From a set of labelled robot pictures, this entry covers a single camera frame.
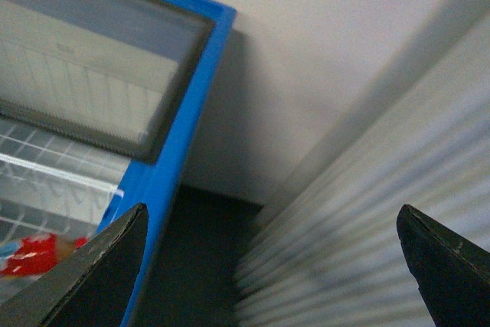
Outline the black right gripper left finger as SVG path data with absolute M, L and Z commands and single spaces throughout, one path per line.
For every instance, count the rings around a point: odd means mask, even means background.
M 118 326 L 145 251 L 149 213 L 130 208 L 66 260 L 1 305 L 3 326 Z

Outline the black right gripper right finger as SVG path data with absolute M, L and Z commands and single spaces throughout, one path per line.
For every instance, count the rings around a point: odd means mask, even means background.
M 489 252 L 405 204 L 397 234 L 436 326 L 489 325 Z

